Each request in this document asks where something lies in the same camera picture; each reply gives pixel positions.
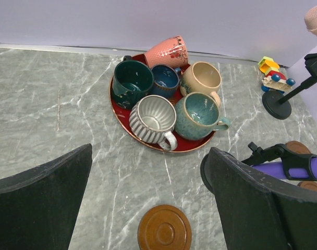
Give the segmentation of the wooden coaster three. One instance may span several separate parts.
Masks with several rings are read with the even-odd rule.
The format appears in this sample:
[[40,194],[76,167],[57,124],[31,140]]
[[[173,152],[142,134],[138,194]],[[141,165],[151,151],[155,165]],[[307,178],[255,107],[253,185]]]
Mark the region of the wooden coaster three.
[[311,154],[311,151],[299,141],[289,141],[286,143],[289,150],[297,154]]

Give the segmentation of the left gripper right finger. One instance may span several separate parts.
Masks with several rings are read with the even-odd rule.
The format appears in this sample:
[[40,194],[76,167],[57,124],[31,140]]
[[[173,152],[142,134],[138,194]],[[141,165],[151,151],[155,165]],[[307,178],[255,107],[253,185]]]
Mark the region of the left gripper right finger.
[[206,169],[228,249],[317,249],[317,192],[268,176],[216,147]]

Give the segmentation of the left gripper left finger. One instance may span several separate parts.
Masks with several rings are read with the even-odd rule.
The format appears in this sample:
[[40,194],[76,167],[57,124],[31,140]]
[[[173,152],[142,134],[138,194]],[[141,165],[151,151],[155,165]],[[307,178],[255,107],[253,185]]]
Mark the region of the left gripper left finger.
[[68,249],[91,166],[85,144],[0,179],[0,249]]

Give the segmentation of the wooden coaster four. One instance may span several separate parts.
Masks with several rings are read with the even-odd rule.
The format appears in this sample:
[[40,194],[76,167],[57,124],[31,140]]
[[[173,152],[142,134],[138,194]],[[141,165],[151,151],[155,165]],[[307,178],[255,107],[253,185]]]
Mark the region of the wooden coaster four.
[[317,192],[317,183],[314,181],[301,181],[298,186],[304,189],[312,190]]

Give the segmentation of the wooden coaster one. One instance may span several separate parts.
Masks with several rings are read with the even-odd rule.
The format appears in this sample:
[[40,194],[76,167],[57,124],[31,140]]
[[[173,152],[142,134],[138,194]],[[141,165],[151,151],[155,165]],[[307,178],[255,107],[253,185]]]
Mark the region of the wooden coaster one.
[[137,239],[140,249],[190,249],[192,229],[180,209],[163,204],[151,208],[142,217]]

